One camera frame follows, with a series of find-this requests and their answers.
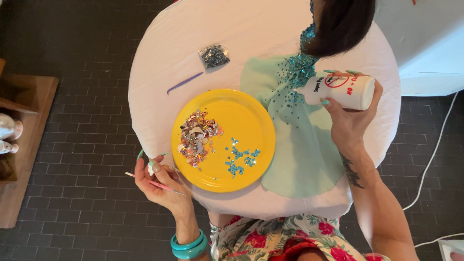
brick pattern floor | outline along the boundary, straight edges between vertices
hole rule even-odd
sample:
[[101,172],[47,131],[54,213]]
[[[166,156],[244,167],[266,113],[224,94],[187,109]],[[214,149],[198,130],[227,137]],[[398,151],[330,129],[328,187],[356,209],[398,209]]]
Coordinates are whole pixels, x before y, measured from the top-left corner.
[[[8,1],[0,9],[6,72],[60,78],[17,226],[0,230],[0,260],[170,261],[174,220],[148,202],[131,171],[140,150],[131,128],[131,62],[150,22],[172,0]],[[382,178],[402,206],[416,196],[451,96],[403,97]],[[464,232],[464,95],[450,115],[420,201],[406,216],[414,242]],[[206,210],[195,204],[204,231]],[[342,233],[368,245],[354,209]],[[440,259],[438,245],[418,249]]]

white tablecloth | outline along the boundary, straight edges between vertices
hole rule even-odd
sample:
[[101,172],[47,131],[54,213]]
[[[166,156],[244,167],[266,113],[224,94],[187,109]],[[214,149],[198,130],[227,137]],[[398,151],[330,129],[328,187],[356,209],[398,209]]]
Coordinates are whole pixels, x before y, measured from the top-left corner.
[[[240,74],[251,56],[267,58],[298,51],[301,32],[312,23],[308,0],[181,0],[162,11],[140,42],[129,81],[134,128],[149,157],[170,151],[174,120],[192,98],[210,89],[239,90]],[[197,51],[226,45],[231,61],[186,85],[166,91],[203,71]],[[359,46],[322,59],[316,70],[356,70],[376,77],[384,86],[376,118],[364,136],[376,165],[385,157],[398,126],[400,78],[393,52],[374,23]],[[172,165],[167,155],[165,164]],[[336,218],[352,203],[346,177],[336,187],[311,198],[284,198],[263,188],[259,180],[232,193],[212,193],[186,182],[194,198],[209,211],[271,219],[298,213]]]

forearm tattoo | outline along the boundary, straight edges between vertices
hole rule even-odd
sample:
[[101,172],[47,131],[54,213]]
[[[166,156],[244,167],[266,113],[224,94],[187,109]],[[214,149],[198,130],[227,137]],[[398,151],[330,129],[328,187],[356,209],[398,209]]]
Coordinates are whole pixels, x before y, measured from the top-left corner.
[[361,185],[359,185],[358,180],[361,178],[359,177],[357,172],[354,172],[351,169],[351,165],[353,165],[353,162],[351,160],[347,159],[342,153],[340,153],[340,156],[342,157],[342,162],[343,162],[343,167],[345,168],[345,172],[347,173],[348,181],[355,187],[358,187],[360,189],[363,189]]

dark brown hair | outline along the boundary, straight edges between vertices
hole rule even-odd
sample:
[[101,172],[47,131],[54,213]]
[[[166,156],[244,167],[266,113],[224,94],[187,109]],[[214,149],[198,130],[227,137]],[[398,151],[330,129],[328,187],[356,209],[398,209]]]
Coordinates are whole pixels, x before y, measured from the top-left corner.
[[375,0],[325,0],[316,37],[302,52],[321,58],[349,51],[366,36],[374,12]]

white cord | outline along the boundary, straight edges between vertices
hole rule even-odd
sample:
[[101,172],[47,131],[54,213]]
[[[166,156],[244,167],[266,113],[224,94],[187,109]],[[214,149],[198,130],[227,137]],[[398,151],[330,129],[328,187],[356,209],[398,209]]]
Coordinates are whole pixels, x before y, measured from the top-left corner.
[[[458,93],[459,92],[456,92],[456,94],[454,95],[453,101],[451,102],[450,109],[448,110],[448,113],[446,114],[445,120],[443,121],[443,125],[441,126],[441,131],[440,131],[440,135],[438,137],[437,146],[435,146],[435,150],[433,151],[432,156],[430,157],[429,163],[425,167],[424,173],[422,174],[422,179],[420,181],[419,191],[417,192],[417,197],[416,197],[416,199],[414,199],[414,201],[411,203],[411,205],[405,207],[403,210],[406,210],[406,209],[412,207],[417,202],[417,200],[419,200],[420,191],[422,190],[422,185],[424,184],[425,174],[427,173],[427,170],[429,169],[430,164],[432,163],[433,157],[435,157],[435,153],[437,153],[438,145],[440,144],[441,137],[443,136],[443,130],[445,129],[446,121],[448,120],[448,116],[451,113],[451,109],[453,108],[454,101],[456,101],[456,97],[458,96]],[[423,245],[432,244],[432,243],[437,242],[438,240],[448,238],[448,237],[452,237],[452,236],[457,236],[457,235],[464,235],[464,233],[442,236],[440,238],[435,239],[434,241],[420,243],[418,245],[415,245],[414,247],[416,248],[416,247],[420,247],[420,246],[423,246]]]
[[457,235],[464,235],[464,233],[442,236],[442,237],[440,237],[440,238],[435,239],[434,241],[425,242],[425,243],[420,243],[420,244],[418,244],[418,245],[415,245],[414,247],[416,248],[416,247],[420,247],[420,246],[423,246],[423,245],[432,244],[432,243],[437,242],[437,241],[440,240],[440,239],[444,239],[444,238],[452,237],[452,236],[457,236]]
[[437,153],[438,145],[440,144],[441,136],[443,135],[443,130],[445,129],[446,120],[448,120],[448,116],[450,115],[451,109],[453,108],[454,101],[456,100],[456,97],[458,96],[458,93],[459,93],[459,92],[456,92],[456,94],[454,95],[453,101],[451,102],[450,109],[448,110],[448,113],[446,114],[445,120],[443,121],[443,125],[441,126],[441,131],[440,131],[440,135],[439,135],[439,137],[438,137],[437,146],[435,146],[435,150],[434,150],[433,153],[432,153],[432,157],[430,157],[429,163],[428,163],[427,166],[425,167],[424,173],[422,174],[422,179],[421,179],[421,181],[420,181],[419,191],[417,192],[417,197],[416,197],[416,199],[411,203],[411,205],[405,207],[403,210],[406,210],[406,209],[412,207],[412,206],[417,202],[417,200],[419,199],[420,191],[422,190],[422,185],[424,184],[425,173],[426,173],[427,170],[429,169],[430,164],[432,163],[433,157],[435,157],[435,153]]

